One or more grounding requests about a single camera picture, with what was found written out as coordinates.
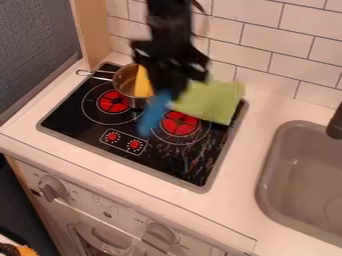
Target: subway tile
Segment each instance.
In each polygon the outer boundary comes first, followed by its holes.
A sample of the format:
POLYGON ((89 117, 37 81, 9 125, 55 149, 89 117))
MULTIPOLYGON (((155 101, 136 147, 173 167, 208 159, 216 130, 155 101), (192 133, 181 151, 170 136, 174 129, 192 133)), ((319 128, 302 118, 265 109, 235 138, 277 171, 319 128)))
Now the subway tile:
MULTIPOLYGON (((147 5, 144 2, 129 1, 130 19, 146 23, 147 5)), ((196 35, 207 37, 209 31, 210 17, 194 13, 193 14, 193 31, 196 35)))
POLYGON ((316 38, 310 59, 342 66, 342 42, 316 38))
POLYGON ((277 27, 283 4, 264 0, 215 0, 214 16, 277 27))
POLYGON ((286 5, 280 28, 342 40, 342 13, 286 5))
POLYGON ((236 80, 245 83, 247 88, 289 98, 293 98, 298 87, 297 80, 241 67, 237 69, 236 80))
POLYGON ((341 0, 328 0, 327 6, 325 7, 325 9, 342 12, 342 1, 341 0))
POLYGON ((215 81, 231 82, 234 80, 235 66, 212 61, 210 66, 210 73, 215 81))
MULTIPOLYGON (((206 14, 210 15, 211 14, 211 2, 214 0, 197 0, 204 8, 206 14)), ((202 13, 200 10, 197 8, 193 8, 193 11, 196 13, 202 13)))
POLYGON ((272 52, 307 57, 313 36, 246 24, 242 44, 272 52))
POLYGON ((128 19, 127 0, 106 0, 107 14, 128 19))
POLYGON ((340 79, 340 82, 338 83, 337 88, 342 90, 342 79, 340 79))
POLYGON ((214 60, 266 71, 271 53, 211 40, 210 57, 214 60))
POLYGON ((276 0, 276 2, 323 8, 326 0, 276 0))
POLYGON ((145 24, 108 17, 108 32, 109 34, 125 37, 129 39, 149 39, 149 28, 145 24))
POLYGON ((146 23, 147 5, 142 2, 129 0, 129 18, 131 20, 146 23))
POLYGON ((342 91, 301 82, 296 99, 336 109, 342 101, 342 91))
POLYGON ((205 55, 208 55, 209 50, 209 39, 203 38, 203 37, 195 37, 194 38, 194 46, 204 53, 205 55))
POLYGON ((335 87, 341 68, 279 54, 273 54, 270 73, 335 87))
POLYGON ((209 16, 194 13, 192 31, 194 32, 195 35, 208 37, 209 36, 209 23, 210 23, 209 16))
POLYGON ((117 36, 110 36, 110 43, 112 47, 112 51, 132 55, 131 47, 129 46, 129 39, 117 36))
POLYGON ((221 41, 239 43, 242 26, 243 23, 241 22, 212 17, 209 36, 221 41))

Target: red burner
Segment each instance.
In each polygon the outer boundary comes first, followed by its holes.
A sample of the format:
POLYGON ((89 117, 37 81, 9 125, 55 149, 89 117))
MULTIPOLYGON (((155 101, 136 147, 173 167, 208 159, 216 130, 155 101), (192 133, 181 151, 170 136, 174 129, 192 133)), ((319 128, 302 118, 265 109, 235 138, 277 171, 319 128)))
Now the red burner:
POLYGON ((108 113, 121 113, 129 109, 128 98, 117 91, 103 94, 99 100, 100 108, 108 113))
POLYGON ((118 138, 118 135, 116 134, 116 133, 110 133, 110 134, 108 134, 107 135, 107 138, 110 140, 110 141, 115 141, 115 140, 117 140, 117 138, 118 138))
POLYGON ((140 142, 137 140, 132 140, 129 144, 132 149, 137 149, 140 147, 140 142))
POLYGON ((171 111, 164 116, 162 126, 172 135, 186 136, 193 133, 199 125, 199 120, 179 112, 171 111))

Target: white tile wall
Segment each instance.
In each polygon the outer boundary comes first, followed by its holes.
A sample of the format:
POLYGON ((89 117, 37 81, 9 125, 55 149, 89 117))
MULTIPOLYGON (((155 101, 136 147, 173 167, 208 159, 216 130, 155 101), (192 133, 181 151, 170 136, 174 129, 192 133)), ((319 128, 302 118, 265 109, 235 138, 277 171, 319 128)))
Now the white tile wall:
POLYGON ((326 0, 275 0, 277 2, 323 8, 326 0))
POLYGON ((342 91, 302 82, 297 99, 328 108, 337 108, 342 101, 342 91))
POLYGON ((342 79, 340 79, 340 82, 338 83, 338 86, 337 88, 341 89, 342 90, 342 79))
POLYGON ((307 57, 313 36, 247 24, 242 44, 288 55, 307 57))
MULTIPOLYGON (((112 49, 131 54, 129 39, 149 38, 146 1, 106 1, 112 49)), ((194 43, 216 80, 331 108, 342 100, 342 0, 198 1, 209 16, 193 9, 194 43)))
POLYGON ((242 27, 241 22, 212 17, 209 36, 213 39, 237 44, 241 38, 242 27))
POLYGON ((214 16, 277 27, 282 4, 265 0, 215 0, 214 16))
POLYGON ((109 37, 109 39, 112 46, 112 51, 132 55, 132 50, 129 46, 129 39, 112 35, 109 37))
POLYGON ((342 12, 342 1, 341 0, 328 0, 327 6, 325 7, 325 9, 342 12))
POLYGON ((235 68, 234 65, 213 61, 210 72, 217 81, 231 82, 234 80, 235 68))
POLYGON ((210 57, 214 60, 266 71, 271 53, 213 40, 210 43, 210 57))
POLYGON ((342 66, 342 42, 316 38, 310 59, 342 66))
POLYGON ((274 54, 270 72, 311 83, 335 87, 341 75, 342 68, 274 54))
POLYGON ((342 40, 342 13, 286 5, 280 28, 342 40))
POLYGON ((297 80, 240 67, 237 69, 236 80, 258 90, 290 98, 295 95, 298 87, 297 80))
POLYGON ((128 19, 127 1, 106 0, 108 16, 128 19))

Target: stovetop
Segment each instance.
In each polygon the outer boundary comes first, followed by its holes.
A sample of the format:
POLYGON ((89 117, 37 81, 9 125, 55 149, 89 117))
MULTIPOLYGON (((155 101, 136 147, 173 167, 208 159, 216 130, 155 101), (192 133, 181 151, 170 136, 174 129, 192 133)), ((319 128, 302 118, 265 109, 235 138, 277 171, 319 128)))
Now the stovetop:
MULTIPOLYGON (((100 70, 115 72, 119 68, 106 63, 100 70)), ((94 76, 112 78, 113 74, 94 76)), ((137 132, 144 111, 131 108, 110 82, 89 78, 40 125, 42 131, 69 143, 198 190, 216 176, 246 105, 240 102, 230 126, 170 110, 146 139, 137 132)))

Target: blue object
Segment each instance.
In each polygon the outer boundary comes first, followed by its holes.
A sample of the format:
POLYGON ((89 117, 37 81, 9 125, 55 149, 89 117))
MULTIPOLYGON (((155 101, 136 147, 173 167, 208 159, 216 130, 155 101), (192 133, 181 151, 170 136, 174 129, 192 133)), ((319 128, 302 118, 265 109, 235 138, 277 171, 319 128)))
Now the blue object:
POLYGON ((145 114, 138 124, 138 133, 141 137, 147 138, 151 129, 156 128, 167 111, 167 105, 171 101, 171 92, 163 90, 153 98, 145 110, 145 114))

